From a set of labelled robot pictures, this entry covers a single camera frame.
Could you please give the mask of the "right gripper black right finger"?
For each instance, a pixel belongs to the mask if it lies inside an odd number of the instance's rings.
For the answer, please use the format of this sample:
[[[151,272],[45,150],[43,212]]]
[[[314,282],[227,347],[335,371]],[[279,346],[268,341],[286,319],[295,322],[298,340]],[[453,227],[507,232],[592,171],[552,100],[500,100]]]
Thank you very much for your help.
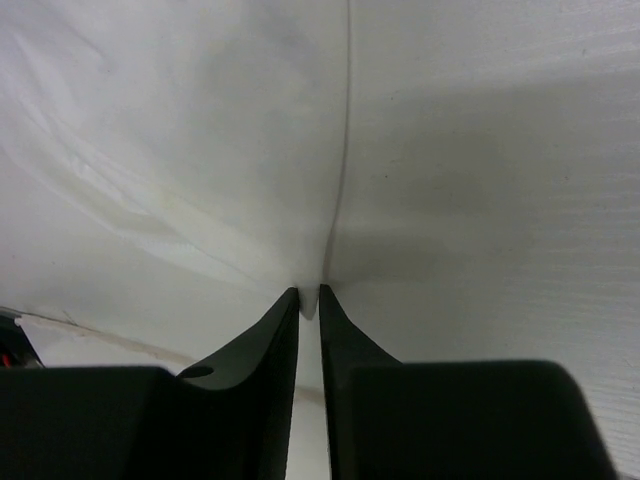
[[[354,479],[351,373],[400,361],[351,322],[327,284],[319,288],[318,307],[330,477]]]

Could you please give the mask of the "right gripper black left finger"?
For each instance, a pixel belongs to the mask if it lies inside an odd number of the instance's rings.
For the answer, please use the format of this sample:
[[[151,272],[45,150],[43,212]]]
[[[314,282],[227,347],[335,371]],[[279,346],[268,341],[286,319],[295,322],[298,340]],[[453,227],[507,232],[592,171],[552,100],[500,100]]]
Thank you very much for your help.
[[[187,411],[196,443],[187,465],[203,479],[283,479],[299,349],[299,293],[178,378],[198,390]]]

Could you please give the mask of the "white tank top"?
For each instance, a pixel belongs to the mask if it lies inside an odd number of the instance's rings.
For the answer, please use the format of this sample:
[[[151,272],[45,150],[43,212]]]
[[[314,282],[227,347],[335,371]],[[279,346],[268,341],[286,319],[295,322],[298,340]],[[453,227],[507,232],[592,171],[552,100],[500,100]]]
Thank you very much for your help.
[[[345,1],[5,1],[1,304],[201,358],[315,314],[348,99]]]

